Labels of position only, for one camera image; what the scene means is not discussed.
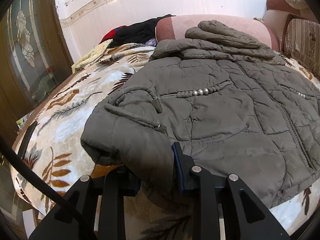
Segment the grey-olive puffer jacket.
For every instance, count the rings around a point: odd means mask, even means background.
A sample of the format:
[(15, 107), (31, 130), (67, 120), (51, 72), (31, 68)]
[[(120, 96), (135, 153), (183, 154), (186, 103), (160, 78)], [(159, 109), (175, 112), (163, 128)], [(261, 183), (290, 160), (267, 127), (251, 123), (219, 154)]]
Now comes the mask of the grey-olive puffer jacket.
[(236, 173), (267, 207), (319, 179), (319, 89), (267, 45), (218, 21), (157, 44), (149, 62), (99, 102), (81, 145), (126, 165), (148, 198), (172, 206), (172, 144), (210, 173)]

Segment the yellow patterned cloth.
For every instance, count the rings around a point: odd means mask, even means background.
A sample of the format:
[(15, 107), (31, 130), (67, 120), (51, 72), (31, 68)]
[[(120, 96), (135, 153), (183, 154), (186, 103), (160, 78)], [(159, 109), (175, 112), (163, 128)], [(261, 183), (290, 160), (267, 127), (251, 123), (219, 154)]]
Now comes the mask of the yellow patterned cloth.
[(84, 55), (78, 62), (71, 66), (72, 73), (76, 73), (86, 68), (87, 65), (95, 63), (107, 51), (112, 39), (106, 40), (99, 45), (93, 47), (86, 55)]

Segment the leaf-patterned fleece blanket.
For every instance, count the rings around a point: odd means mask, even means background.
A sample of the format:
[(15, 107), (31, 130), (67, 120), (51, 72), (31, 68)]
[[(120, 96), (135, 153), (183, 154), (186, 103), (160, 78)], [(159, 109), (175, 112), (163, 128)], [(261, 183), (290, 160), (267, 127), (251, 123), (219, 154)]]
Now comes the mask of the leaf-patterned fleece blanket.
[[(81, 145), (85, 123), (99, 102), (120, 89), (150, 60), (156, 47), (128, 44), (89, 64), (36, 111), (37, 126), (23, 161), (58, 194), (64, 195), (83, 175), (103, 176), (124, 165), (95, 163)], [(288, 234), (303, 226), (319, 208), (319, 179), (293, 198), (269, 207)], [(142, 188), (125, 198), (128, 239), (189, 239), (193, 213), (181, 200), (172, 206), (151, 201)]]

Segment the black and red clothes pile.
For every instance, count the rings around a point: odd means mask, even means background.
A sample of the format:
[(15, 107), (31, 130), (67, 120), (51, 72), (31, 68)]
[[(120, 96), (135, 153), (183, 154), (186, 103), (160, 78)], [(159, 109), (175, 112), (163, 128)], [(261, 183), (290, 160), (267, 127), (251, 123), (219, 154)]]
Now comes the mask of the black and red clothes pile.
[(110, 48), (115, 48), (127, 43), (144, 44), (148, 40), (155, 38), (155, 28), (157, 23), (167, 17), (172, 17), (172, 15), (167, 14), (165, 16), (151, 18), (144, 22), (119, 26), (109, 31), (102, 38), (99, 44), (107, 40), (112, 40), (112, 42), (109, 44)]

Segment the striped brown pillow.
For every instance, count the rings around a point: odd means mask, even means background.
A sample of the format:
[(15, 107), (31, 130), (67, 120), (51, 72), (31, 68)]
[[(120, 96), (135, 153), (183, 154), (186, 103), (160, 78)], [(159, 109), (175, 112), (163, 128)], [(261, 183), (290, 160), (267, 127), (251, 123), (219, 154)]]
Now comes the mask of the striped brown pillow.
[(319, 79), (319, 24), (292, 19), (285, 34), (284, 53)]

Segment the black remote control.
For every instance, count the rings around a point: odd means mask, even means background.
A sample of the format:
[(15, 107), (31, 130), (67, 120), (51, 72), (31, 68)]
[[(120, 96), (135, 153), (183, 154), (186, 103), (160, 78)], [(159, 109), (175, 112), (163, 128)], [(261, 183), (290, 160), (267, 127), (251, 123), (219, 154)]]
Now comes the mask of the black remote control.
[(18, 154), (17, 156), (20, 159), (24, 159), (25, 153), (27, 151), (27, 147), (29, 144), (29, 141), (31, 139), (31, 136), (33, 135), (33, 132), (35, 130), (35, 127), (37, 126), (37, 121), (34, 121), (26, 130), (23, 138), (22, 138), (22, 142), (20, 144), (20, 148), (18, 150)]

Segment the brown glass-panel door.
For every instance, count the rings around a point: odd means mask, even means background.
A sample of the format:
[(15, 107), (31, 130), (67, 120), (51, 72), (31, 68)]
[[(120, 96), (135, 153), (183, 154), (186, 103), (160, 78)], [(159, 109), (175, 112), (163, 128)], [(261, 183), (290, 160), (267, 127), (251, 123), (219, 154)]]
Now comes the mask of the brown glass-panel door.
[(17, 121), (67, 79), (73, 60), (54, 0), (13, 0), (1, 19), (1, 137), (12, 145)]

